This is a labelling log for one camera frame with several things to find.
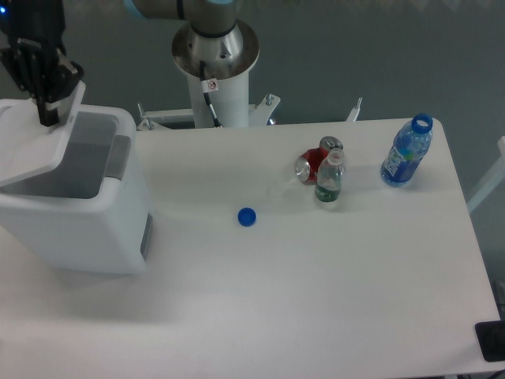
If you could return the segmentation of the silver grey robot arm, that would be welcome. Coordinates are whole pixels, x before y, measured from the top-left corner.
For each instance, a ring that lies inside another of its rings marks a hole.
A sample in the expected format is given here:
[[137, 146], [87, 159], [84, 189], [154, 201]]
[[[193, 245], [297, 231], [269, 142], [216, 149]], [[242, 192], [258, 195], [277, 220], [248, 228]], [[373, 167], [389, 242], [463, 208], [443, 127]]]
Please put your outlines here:
[[[189, 22], [198, 35], [217, 39], [237, 23], [234, 1], [126, 1], [130, 11], [147, 19]], [[57, 102], [67, 99], [84, 70], [66, 56], [62, 41], [65, 13], [62, 1], [2, 1], [1, 32], [9, 46], [1, 49], [1, 63], [21, 91], [35, 101], [42, 126], [63, 118]]]

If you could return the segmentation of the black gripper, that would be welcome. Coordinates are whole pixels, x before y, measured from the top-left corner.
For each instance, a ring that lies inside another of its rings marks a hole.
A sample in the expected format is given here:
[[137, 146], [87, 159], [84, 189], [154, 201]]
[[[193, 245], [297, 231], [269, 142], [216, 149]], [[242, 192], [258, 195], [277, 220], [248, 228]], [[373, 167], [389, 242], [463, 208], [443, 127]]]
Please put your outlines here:
[[[37, 106], [43, 126], [59, 122], [55, 110], [84, 76], [84, 69], [66, 56], [63, 1], [1, 1], [1, 62], [17, 87], [27, 91]], [[17, 47], [18, 39], [41, 45]]]

